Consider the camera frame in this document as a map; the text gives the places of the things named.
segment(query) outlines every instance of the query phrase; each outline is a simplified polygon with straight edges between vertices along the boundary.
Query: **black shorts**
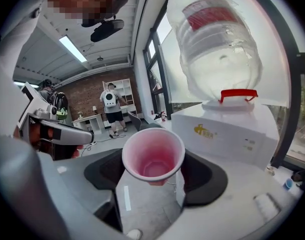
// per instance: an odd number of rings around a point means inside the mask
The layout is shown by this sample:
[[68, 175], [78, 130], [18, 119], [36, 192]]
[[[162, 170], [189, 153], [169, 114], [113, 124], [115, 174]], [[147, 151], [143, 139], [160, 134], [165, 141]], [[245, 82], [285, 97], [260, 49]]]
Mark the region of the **black shorts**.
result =
[[124, 120], [123, 113], [121, 111], [115, 112], [115, 113], [106, 113], [106, 116], [107, 116], [108, 122], [110, 124], [112, 124], [116, 121]]

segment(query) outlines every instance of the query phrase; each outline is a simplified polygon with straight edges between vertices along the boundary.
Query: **red label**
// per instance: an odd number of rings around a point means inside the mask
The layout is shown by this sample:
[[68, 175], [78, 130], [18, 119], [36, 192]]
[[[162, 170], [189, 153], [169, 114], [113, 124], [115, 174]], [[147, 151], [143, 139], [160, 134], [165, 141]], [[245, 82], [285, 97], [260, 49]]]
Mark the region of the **red label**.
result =
[[199, 0], [188, 5], [182, 12], [193, 31], [214, 22], [235, 22], [244, 25], [224, 0]]

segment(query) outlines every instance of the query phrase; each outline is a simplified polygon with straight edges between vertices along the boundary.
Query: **chair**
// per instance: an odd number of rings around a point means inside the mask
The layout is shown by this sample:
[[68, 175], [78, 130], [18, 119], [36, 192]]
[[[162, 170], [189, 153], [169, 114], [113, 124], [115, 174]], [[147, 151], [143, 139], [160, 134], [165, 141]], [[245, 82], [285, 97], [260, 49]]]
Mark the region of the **chair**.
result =
[[141, 130], [141, 126], [142, 126], [141, 119], [129, 111], [127, 111], [127, 113], [128, 113], [128, 116], [129, 116], [131, 122], [136, 127], [137, 131], [139, 132]]
[[161, 125], [157, 124], [157, 123], [150, 123], [148, 125], [142, 125], [142, 120], [135, 116], [133, 113], [127, 111], [128, 116], [131, 120], [131, 122], [133, 123], [133, 125], [136, 127], [137, 131], [139, 132], [140, 130], [145, 130], [145, 129], [149, 129], [149, 128], [163, 128]]

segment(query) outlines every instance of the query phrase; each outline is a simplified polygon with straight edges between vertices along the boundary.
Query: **red bottle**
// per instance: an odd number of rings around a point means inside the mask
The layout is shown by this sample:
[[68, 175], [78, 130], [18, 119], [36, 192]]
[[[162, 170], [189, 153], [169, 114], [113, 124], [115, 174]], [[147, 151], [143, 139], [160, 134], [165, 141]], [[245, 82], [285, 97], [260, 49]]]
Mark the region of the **red bottle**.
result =
[[163, 121], [163, 122], [166, 121], [166, 116], [165, 116], [165, 112], [164, 111], [161, 112], [161, 121]]

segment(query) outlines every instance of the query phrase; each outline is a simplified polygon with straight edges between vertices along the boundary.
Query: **red handle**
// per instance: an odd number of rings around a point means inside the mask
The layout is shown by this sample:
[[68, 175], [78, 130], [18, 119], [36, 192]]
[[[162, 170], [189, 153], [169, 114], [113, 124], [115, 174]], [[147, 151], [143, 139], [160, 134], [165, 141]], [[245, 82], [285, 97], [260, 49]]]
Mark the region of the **red handle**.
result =
[[234, 96], [251, 96], [251, 99], [244, 99], [246, 102], [252, 101], [255, 97], [258, 97], [256, 90], [249, 89], [230, 89], [230, 90], [222, 90], [221, 91], [221, 99], [220, 103], [224, 102], [224, 98], [226, 97], [234, 97]]

